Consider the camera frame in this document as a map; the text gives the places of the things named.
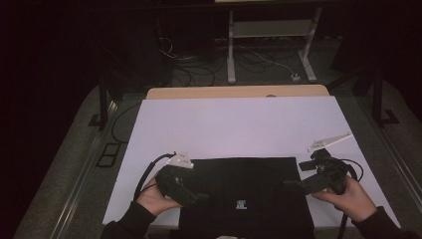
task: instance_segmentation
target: white surface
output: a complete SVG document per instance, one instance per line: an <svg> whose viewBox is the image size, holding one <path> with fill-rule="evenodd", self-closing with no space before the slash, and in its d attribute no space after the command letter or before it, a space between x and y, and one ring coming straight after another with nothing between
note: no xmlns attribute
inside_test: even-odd
<svg viewBox="0 0 422 239"><path fill-rule="evenodd" d="M165 153L187 151L192 159L294 156L310 160L316 138L351 132L334 97L191 99L143 101L118 174L104 223L119 220L149 163ZM384 194L354 137L332 145L333 157L352 159L364 169L363 187L397 224ZM149 178L166 160L155 165ZM300 172L307 178L314 171ZM341 213L307 196L315 227L337 227ZM152 225L177 227L179 209L158 216Z"/></svg>

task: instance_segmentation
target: human hand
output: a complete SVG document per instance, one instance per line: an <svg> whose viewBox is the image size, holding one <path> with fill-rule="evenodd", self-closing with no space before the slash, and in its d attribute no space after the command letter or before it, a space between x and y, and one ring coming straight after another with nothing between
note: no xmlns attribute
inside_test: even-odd
<svg viewBox="0 0 422 239"><path fill-rule="evenodd" d="M181 207L176 201L165 198L161 194L156 185L155 177L146 183L136 202L155 216L170 208Z"/></svg>
<svg viewBox="0 0 422 239"><path fill-rule="evenodd" d="M316 199L329 202L338 210L343 211L353 221L360 222L376 212L376 206L363 189L362 185L353 178L346 176L346 189L337 195L330 188L327 191L313 193Z"/></svg>

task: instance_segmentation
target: white metal leg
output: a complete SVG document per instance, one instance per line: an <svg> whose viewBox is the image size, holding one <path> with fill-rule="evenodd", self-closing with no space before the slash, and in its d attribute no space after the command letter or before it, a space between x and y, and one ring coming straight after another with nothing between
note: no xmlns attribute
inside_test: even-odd
<svg viewBox="0 0 422 239"><path fill-rule="evenodd" d="M317 81L316 74L314 73L313 67L311 66L310 61L308 60L308 52L311 49L311 43L314 39L314 34L317 29L317 22L320 16L321 8L316 8L316 11L314 12L313 21L310 25L310 30L307 37L307 42L305 43L304 48L299 51L299 58L301 59L302 66L304 67L305 73L307 74L308 81L311 83L314 83Z"/></svg>
<svg viewBox="0 0 422 239"><path fill-rule="evenodd" d="M227 75L230 85L236 84L235 62L233 59L233 11L230 11L229 19L229 55L227 56Z"/></svg>

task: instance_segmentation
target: metal stand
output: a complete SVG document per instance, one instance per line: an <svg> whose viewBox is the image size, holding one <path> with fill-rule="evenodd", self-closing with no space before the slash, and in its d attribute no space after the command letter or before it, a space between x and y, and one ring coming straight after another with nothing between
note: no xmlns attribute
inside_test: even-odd
<svg viewBox="0 0 422 239"><path fill-rule="evenodd" d="M258 21L258 22L234 22L233 11L229 16L229 49L227 57L227 74L229 85L236 84L235 64L233 59L233 39L246 37L281 37L281 36L307 36L307 42L299 57L311 83L317 81L311 63L308 60L308 52L314 39L317 22L321 8L316 8L312 19L288 20L288 21Z"/></svg>

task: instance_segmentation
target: table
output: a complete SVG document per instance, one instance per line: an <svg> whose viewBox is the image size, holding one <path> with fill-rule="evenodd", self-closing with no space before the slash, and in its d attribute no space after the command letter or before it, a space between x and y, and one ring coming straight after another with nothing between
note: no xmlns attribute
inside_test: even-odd
<svg viewBox="0 0 422 239"><path fill-rule="evenodd" d="M318 89L315 96L310 96L310 89ZM242 91L247 97L238 97ZM144 170L164 153L187 151L194 159L294 156L299 163L310 160L307 149L315 139L350 131L336 99L326 90L324 93L323 86L151 90L139 109L103 223L123 215ZM354 137L331 146L329 151L334 157L361 164L365 171L362 185L375 204L383 205L399 225ZM158 162L147 180L164 164ZM314 174L299 172L302 179ZM332 205L310 196L307 201L316 228L339 225L341 213ZM166 211L151 227L175 229L179 213L179 209Z"/></svg>

